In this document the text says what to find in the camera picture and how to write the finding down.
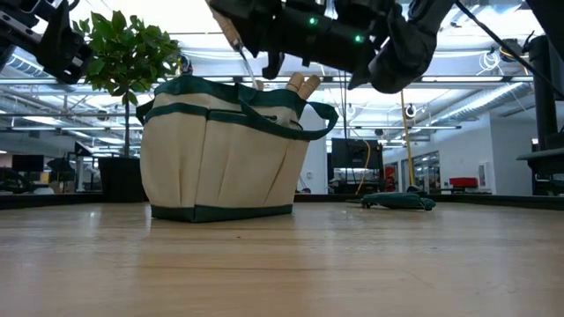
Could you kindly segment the green pruning shears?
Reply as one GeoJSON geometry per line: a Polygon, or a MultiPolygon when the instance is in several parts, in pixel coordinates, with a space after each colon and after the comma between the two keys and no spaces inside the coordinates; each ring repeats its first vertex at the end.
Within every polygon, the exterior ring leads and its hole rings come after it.
{"type": "Polygon", "coordinates": [[[361,206],[369,209],[379,205],[391,210],[432,210],[436,202],[417,193],[374,193],[364,195],[360,200],[361,206]]]}

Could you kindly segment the small dark background monitor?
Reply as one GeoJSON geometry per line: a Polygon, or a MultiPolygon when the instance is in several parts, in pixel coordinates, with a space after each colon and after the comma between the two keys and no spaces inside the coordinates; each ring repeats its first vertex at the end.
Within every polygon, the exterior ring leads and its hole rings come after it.
{"type": "Polygon", "coordinates": [[[43,155],[14,154],[11,157],[11,168],[16,172],[42,172],[44,160],[43,155]]]}

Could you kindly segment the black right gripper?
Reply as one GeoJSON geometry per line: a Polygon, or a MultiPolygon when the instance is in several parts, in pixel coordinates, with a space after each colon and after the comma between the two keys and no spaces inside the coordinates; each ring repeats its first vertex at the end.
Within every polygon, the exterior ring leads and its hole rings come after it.
{"type": "Polygon", "coordinates": [[[331,2],[335,18],[325,15],[326,4],[316,0],[219,0],[219,10],[240,24],[240,34],[252,53],[268,55],[262,76],[275,78],[287,55],[303,66],[312,62],[356,77],[368,76],[375,56],[375,0],[324,0],[331,2]]]}

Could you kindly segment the beige green canvas gardening bag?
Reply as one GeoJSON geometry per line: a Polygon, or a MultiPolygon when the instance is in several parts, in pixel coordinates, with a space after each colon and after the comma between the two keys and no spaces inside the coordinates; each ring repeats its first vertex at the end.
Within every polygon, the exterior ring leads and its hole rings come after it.
{"type": "Polygon", "coordinates": [[[310,142],[331,105],[182,75],[139,107],[140,172],[151,215],[206,223],[289,214],[310,142]]]}

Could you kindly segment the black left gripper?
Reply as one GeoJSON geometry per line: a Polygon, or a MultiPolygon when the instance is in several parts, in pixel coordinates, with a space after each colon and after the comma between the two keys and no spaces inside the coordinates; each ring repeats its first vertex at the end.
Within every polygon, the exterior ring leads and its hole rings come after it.
{"type": "Polygon", "coordinates": [[[0,71],[16,48],[33,55],[58,81],[76,84],[93,50],[71,27],[80,0],[0,0],[0,71]]]}

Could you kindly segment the green potted plant black pot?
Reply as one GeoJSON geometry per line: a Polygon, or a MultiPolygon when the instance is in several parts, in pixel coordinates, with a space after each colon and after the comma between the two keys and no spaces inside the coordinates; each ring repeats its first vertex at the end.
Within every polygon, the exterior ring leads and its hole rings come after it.
{"type": "Polygon", "coordinates": [[[137,95],[149,92],[159,80],[174,74],[178,41],[158,26],[147,25],[136,15],[114,11],[110,18],[92,12],[73,28],[93,49],[85,71],[85,83],[120,99],[124,107],[122,155],[99,159],[105,200],[110,203],[141,203],[145,200],[140,160],[130,155],[130,110],[137,95]]]}

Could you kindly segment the black office chair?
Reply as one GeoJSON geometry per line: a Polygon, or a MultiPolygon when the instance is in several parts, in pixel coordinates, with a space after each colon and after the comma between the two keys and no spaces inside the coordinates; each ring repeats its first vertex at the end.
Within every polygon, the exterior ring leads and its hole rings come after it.
{"type": "Polygon", "coordinates": [[[17,172],[7,167],[0,167],[0,191],[21,194],[24,190],[24,182],[17,172]]]}

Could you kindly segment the wooden handle metal trowel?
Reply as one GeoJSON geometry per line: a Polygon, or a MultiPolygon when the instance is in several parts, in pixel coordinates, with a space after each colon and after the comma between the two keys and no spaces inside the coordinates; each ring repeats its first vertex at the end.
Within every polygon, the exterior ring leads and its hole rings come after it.
{"type": "Polygon", "coordinates": [[[211,7],[211,0],[205,0],[206,4],[208,5],[211,14],[213,16],[213,18],[217,21],[219,28],[221,30],[221,32],[224,34],[227,42],[229,43],[229,45],[231,46],[231,48],[238,53],[242,60],[243,60],[243,65],[246,69],[246,71],[248,72],[252,85],[256,82],[256,77],[254,75],[254,72],[249,64],[249,61],[247,59],[247,57],[244,54],[244,45],[241,39],[241,36],[239,35],[238,31],[236,30],[234,23],[232,22],[232,20],[230,18],[225,17],[224,15],[222,15],[220,12],[214,10],[211,7]]]}
{"type": "Polygon", "coordinates": [[[301,99],[307,100],[313,92],[321,84],[321,79],[317,75],[310,76],[301,86],[300,90],[298,91],[298,95],[301,99]]]}

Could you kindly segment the black background monitor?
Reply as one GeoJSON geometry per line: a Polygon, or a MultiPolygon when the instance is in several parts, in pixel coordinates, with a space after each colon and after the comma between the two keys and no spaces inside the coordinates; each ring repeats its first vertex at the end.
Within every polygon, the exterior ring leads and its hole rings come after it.
{"type": "Polygon", "coordinates": [[[383,168],[382,145],[376,140],[331,139],[331,164],[334,168],[383,168]]]}

